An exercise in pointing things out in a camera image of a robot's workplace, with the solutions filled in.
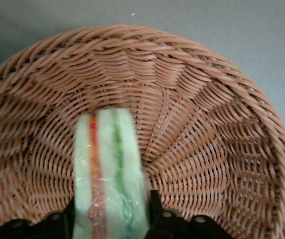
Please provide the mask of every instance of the basket weave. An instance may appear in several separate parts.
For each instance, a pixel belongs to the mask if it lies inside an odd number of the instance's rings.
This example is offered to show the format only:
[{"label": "basket weave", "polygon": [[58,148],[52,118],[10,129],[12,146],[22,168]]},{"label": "basket weave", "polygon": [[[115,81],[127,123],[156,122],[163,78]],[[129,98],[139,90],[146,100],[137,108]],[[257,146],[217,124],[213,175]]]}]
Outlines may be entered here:
[{"label": "basket weave", "polygon": [[43,40],[0,65],[0,225],[73,196],[82,114],[128,107],[165,207],[235,238],[285,238],[285,128],[265,94],[203,45],[132,25]]}]

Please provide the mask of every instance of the screw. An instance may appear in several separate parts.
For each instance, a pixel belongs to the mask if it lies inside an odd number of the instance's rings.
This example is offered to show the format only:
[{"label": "screw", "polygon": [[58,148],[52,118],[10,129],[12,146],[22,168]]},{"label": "screw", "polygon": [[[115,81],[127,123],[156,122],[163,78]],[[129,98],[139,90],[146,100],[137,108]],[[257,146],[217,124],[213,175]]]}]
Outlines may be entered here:
[{"label": "screw", "polygon": [[202,216],[196,216],[194,220],[198,223],[205,223],[206,222],[206,219]]},{"label": "screw", "polygon": [[58,213],[56,213],[56,214],[54,214],[54,215],[51,216],[51,219],[52,219],[52,220],[57,220],[57,219],[60,219],[60,218],[61,218],[61,215],[58,214]]},{"label": "screw", "polygon": [[172,213],[169,212],[169,211],[163,212],[162,215],[163,215],[165,218],[171,218],[171,217],[172,217]]},{"label": "screw", "polygon": [[23,224],[22,221],[17,221],[17,222],[14,222],[14,224],[12,225],[12,228],[19,228],[21,227]]}]

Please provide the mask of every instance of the plastic-wrapped sandwich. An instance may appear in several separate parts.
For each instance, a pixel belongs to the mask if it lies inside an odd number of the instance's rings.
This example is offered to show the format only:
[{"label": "plastic-wrapped sandwich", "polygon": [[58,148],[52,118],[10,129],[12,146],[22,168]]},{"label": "plastic-wrapped sandwich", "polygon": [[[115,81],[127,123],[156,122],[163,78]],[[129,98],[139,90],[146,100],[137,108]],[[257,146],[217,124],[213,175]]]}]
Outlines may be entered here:
[{"label": "plastic-wrapped sandwich", "polygon": [[148,190],[127,109],[97,111],[77,124],[74,239],[142,239]]}]

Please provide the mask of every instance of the gray floor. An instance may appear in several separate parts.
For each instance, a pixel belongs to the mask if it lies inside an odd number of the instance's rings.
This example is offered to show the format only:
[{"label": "gray floor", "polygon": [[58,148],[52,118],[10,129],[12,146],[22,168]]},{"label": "gray floor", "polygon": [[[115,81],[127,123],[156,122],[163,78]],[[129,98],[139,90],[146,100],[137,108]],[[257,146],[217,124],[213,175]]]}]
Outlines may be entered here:
[{"label": "gray floor", "polygon": [[115,23],[220,52],[266,92],[285,123],[285,0],[0,0],[0,63],[53,34]]}]

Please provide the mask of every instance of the wicker basket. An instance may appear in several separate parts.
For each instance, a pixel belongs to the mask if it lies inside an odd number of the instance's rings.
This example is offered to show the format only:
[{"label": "wicker basket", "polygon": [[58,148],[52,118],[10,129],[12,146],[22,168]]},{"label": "wicker basket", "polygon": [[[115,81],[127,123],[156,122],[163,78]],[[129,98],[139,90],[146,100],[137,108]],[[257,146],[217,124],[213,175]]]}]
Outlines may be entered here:
[{"label": "wicker basket", "polygon": [[33,223],[73,196],[82,114],[128,107],[165,207],[213,217],[235,238],[285,238],[285,128],[229,60],[132,25],[43,40],[0,65],[0,225]]}]

